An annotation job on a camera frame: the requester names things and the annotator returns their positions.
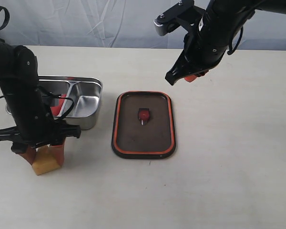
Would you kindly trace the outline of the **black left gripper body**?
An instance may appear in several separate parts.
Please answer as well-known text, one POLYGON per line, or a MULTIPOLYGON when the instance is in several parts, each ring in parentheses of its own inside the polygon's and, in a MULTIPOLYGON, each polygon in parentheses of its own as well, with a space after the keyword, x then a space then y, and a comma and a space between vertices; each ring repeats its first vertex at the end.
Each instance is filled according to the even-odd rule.
POLYGON ((37 148, 59 145, 66 137, 79 138, 81 128, 65 121, 54 120, 51 109, 40 95, 3 95, 15 121, 15 126, 0 129, 0 142, 11 141, 12 151, 19 153, 24 146, 37 148))

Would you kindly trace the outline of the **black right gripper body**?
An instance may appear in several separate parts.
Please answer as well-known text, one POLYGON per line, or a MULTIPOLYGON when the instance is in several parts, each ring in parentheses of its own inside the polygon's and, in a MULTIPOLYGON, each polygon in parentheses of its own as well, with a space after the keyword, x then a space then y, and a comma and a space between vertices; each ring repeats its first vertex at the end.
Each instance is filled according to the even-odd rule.
POLYGON ((240 12, 216 13, 207 9, 184 38, 184 49, 166 73, 166 81, 174 85, 187 76, 203 76, 220 63, 226 50, 232 54, 237 47, 233 45, 234 37, 243 33, 242 17, 240 12))

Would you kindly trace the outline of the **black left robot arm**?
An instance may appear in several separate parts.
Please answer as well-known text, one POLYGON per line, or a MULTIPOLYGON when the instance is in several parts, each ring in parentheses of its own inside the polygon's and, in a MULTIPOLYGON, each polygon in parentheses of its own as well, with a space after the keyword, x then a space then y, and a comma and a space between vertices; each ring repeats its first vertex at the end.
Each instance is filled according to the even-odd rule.
POLYGON ((81 129, 67 124, 63 116, 53 117, 42 95, 59 96, 40 86, 37 58, 30 49, 0 41, 0 89, 16 124, 0 129, 0 142, 11 141, 12 152, 30 164, 36 158, 36 149, 49 145, 48 150, 62 166, 65 139, 79 138, 81 129))

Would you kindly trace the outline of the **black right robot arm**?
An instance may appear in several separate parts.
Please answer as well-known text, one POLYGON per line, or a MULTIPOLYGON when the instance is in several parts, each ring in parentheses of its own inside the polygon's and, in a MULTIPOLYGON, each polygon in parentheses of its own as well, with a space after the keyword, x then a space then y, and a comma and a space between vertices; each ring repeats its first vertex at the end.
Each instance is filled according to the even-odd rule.
POLYGON ((154 20, 164 36, 178 27, 187 30, 184 48, 165 79, 170 85, 185 78, 192 81, 215 68, 225 54, 238 45, 233 39, 243 35, 244 24, 256 10, 286 14, 286 0, 211 0, 206 9, 193 0, 181 0, 154 20))

